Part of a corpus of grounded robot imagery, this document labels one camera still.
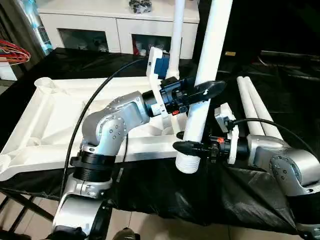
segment tiled floor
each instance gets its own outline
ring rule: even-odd
[[[5,197],[0,193],[0,201]],[[57,201],[36,197],[33,201],[51,214],[55,214]],[[9,230],[22,206],[10,200],[0,213],[0,226]],[[16,229],[16,233],[31,236],[32,240],[44,239],[51,231],[52,223],[28,210]],[[300,240],[298,236],[253,230],[241,227],[213,224],[203,227],[177,219],[162,219],[156,215],[113,209],[106,240],[112,240],[116,232],[125,227],[141,235],[141,240]]]
[[[1,86],[0,85],[0,94],[2,94],[7,89],[8,89],[8,86]]]

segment blue component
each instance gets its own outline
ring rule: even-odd
[[[167,70],[169,67],[170,56],[168,54],[163,54],[162,58],[157,58],[154,66],[154,73],[158,74],[159,79],[165,79],[167,75]]]

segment white cabinet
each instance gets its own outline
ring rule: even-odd
[[[143,43],[148,52],[150,46],[156,46],[167,52],[170,50],[173,22],[137,19],[117,19],[121,52],[133,54],[135,43]],[[181,59],[191,59],[194,52],[198,24],[183,23],[181,40]]]
[[[112,17],[40,14],[52,47],[119,53],[116,19]]]
[[[152,11],[134,14],[128,0],[37,0],[53,48],[148,54],[170,50],[175,0],[152,0]],[[191,59],[199,24],[197,1],[186,0],[180,58]]]

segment black fabric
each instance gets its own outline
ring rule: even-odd
[[[320,192],[289,196],[287,200],[297,222],[308,225],[320,223]]]
[[[56,49],[23,78],[0,95],[0,148],[4,146],[34,93],[34,81],[52,79],[102,78],[135,57],[128,54]],[[266,68],[265,72],[245,68],[275,122],[301,136],[319,155],[320,112],[317,103],[320,82],[288,76],[283,71]],[[195,76],[197,65],[190,60],[180,63],[180,76]],[[137,65],[121,73],[122,77],[145,76],[146,66]],[[222,132],[213,109],[228,102],[237,119],[244,117],[235,77],[220,72],[217,80],[228,79],[225,91],[211,101],[206,130],[215,136]],[[240,126],[240,135],[248,133]],[[282,132],[292,146],[300,143]],[[108,205],[127,211],[180,218],[200,225],[230,224],[247,228],[296,234],[288,203],[275,180],[257,169],[226,167],[221,163],[202,161],[194,174],[176,169],[174,159],[116,163],[112,172],[113,186],[105,195]],[[62,169],[24,172],[0,182],[0,189],[59,199]]]

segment red wire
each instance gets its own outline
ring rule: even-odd
[[[0,45],[4,45],[4,46],[0,46],[0,49],[2,49],[5,53],[8,53],[8,54],[3,54],[3,57],[5,57],[5,60],[0,60],[0,62],[25,63],[31,57],[31,54],[28,51],[24,50],[22,47],[19,47],[11,42],[0,40]]]

